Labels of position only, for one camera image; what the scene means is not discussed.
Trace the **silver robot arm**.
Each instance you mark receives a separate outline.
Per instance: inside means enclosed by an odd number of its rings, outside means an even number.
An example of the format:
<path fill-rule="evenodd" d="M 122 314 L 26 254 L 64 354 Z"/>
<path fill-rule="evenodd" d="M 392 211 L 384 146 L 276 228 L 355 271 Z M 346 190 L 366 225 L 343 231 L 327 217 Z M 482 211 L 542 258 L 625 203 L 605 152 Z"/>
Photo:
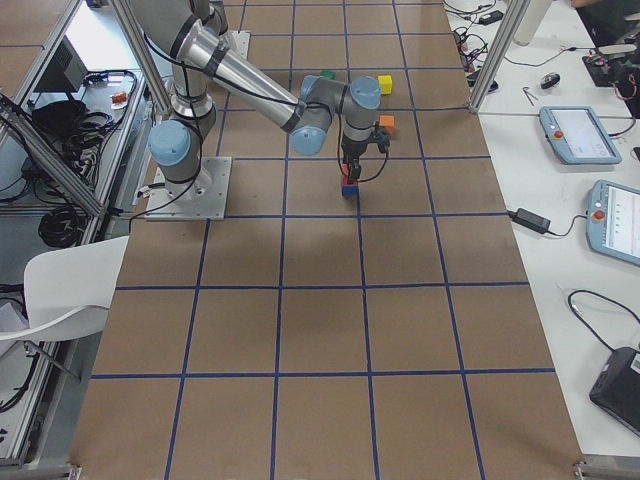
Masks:
<path fill-rule="evenodd" d="M 389 154 L 390 136 L 378 121 L 381 88 L 377 79 L 360 76 L 347 84 L 308 75 L 295 96 L 233 51 L 188 2 L 132 1 L 130 5 L 146 37 L 167 59 L 243 99 L 286 132 L 297 153 L 319 153 L 337 119 L 341 174 L 348 185 L 360 181 L 360 157 L 369 145 Z"/>

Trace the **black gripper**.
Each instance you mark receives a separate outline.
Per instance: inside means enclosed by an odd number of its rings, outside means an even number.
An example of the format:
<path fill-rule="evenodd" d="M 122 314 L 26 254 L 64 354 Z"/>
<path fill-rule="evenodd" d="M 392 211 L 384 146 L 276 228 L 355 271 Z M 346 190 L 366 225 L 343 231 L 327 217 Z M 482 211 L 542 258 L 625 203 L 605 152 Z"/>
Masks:
<path fill-rule="evenodd" d="M 367 151 L 370 144 L 376 145 L 381 154 L 389 153 L 390 134 L 385 127 L 375 124 L 371 130 L 367 131 L 367 134 L 368 136 L 364 140 L 353 139 L 348 132 L 341 134 L 341 172 L 343 176 L 349 176 L 359 181 L 361 175 L 359 158 Z"/>

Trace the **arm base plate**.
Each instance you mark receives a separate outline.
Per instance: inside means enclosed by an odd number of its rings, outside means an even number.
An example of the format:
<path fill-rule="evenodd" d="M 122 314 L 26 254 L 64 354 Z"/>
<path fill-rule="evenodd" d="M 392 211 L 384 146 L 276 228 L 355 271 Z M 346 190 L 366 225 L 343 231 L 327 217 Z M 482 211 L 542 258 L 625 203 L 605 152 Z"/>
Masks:
<path fill-rule="evenodd" d="M 229 29 L 224 34 L 221 34 L 220 38 L 229 45 L 231 50 L 236 52 L 244 60 L 248 59 L 251 38 L 249 31 Z"/>
<path fill-rule="evenodd" d="M 204 157 L 193 184 L 169 182 L 151 190 L 144 218 L 150 221 L 223 220 L 231 170 L 231 157 Z"/>

